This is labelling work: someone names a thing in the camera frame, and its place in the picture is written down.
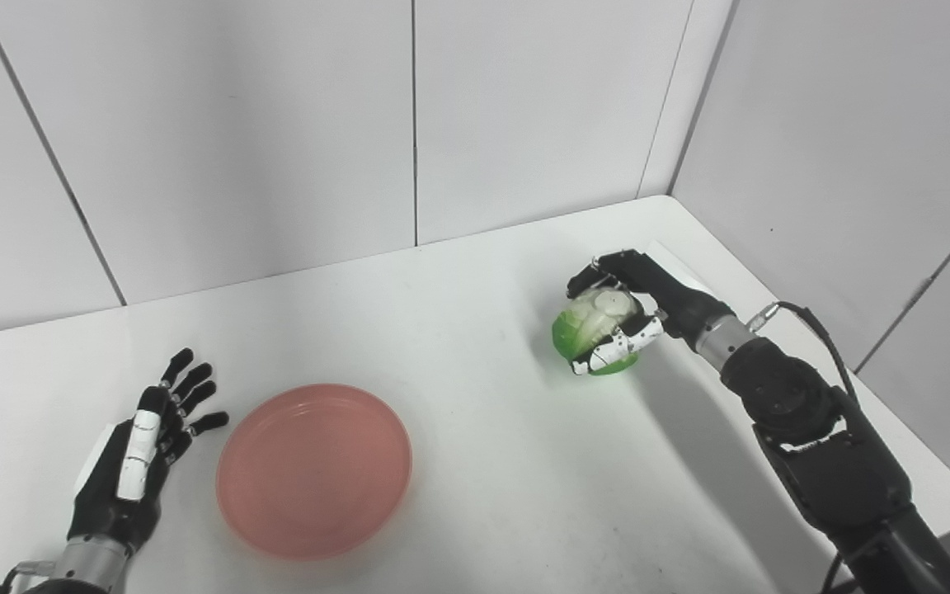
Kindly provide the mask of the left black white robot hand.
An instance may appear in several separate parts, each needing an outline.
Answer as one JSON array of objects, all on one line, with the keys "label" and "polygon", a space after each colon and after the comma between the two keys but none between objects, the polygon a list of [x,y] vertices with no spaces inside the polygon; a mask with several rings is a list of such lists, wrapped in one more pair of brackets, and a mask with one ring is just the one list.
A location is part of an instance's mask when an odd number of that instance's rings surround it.
[{"label": "left black white robot hand", "polygon": [[92,451],[74,497],[68,539],[97,537],[139,552],[161,520],[161,496],[172,466],[208,430],[228,425],[215,411],[192,418],[216,392],[209,362],[185,347],[156,384],[144,388],[131,417],[110,425]]}]

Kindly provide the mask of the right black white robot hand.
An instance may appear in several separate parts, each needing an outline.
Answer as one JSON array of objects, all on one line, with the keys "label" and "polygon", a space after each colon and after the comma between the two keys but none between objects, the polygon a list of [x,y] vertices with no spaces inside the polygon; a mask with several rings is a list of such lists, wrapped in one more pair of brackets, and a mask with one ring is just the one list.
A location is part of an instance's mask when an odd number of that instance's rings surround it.
[{"label": "right black white robot hand", "polygon": [[552,323],[552,342],[574,375],[629,367],[664,335],[722,370],[755,338],[723,301],[632,249],[593,259],[568,281],[567,298]]}]

